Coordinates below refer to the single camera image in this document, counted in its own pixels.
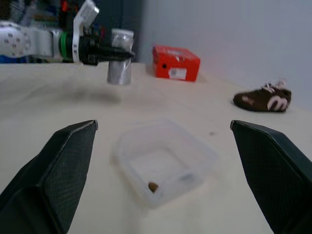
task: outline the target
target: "shoe lace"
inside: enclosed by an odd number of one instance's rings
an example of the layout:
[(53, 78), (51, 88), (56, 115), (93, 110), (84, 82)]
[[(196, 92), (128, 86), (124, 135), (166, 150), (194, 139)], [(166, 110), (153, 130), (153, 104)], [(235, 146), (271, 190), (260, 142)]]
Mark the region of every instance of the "shoe lace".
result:
[(268, 91), (272, 94), (272, 93), (275, 93), (276, 89), (285, 89), (285, 87), (286, 87), (286, 80), (282, 78), (276, 84), (266, 83), (258, 91), (264, 91), (265, 90), (265, 91)]

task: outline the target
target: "red box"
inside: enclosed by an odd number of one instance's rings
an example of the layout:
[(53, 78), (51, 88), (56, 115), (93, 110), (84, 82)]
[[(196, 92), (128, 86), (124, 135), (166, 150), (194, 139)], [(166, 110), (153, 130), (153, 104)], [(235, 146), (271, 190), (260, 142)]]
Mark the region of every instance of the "red box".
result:
[(156, 77), (195, 82), (200, 58), (188, 49), (156, 45), (153, 48), (153, 69)]

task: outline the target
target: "silver cylinder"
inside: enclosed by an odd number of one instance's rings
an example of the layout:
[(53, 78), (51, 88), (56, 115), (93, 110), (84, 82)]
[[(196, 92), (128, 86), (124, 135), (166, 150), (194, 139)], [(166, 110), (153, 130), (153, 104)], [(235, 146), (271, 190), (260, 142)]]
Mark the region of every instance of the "silver cylinder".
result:
[[(112, 46), (132, 50), (134, 33), (123, 29), (112, 30)], [(131, 59), (118, 62), (111, 61), (108, 64), (107, 82), (113, 85), (127, 85), (131, 82)]]

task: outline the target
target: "white label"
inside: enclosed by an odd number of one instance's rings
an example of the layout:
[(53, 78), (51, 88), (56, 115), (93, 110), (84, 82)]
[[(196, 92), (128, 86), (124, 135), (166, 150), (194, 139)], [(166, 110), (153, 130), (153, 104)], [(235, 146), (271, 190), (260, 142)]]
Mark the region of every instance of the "white label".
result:
[(169, 70), (170, 79), (186, 79), (186, 68), (171, 68)]
[(182, 55), (180, 51), (176, 51), (176, 50), (167, 50), (167, 53), (171, 55)]

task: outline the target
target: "brown shoe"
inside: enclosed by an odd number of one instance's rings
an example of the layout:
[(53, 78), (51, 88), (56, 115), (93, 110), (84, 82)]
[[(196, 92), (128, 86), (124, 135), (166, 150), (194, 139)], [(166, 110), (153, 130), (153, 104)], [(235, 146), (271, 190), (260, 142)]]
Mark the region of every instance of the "brown shoe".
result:
[(234, 96), (236, 106), (248, 111), (284, 112), (292, 99), (292, 93), (286, 89), (285, 80), (277, 84), (266, 84), (261, 89), (239, 93)]

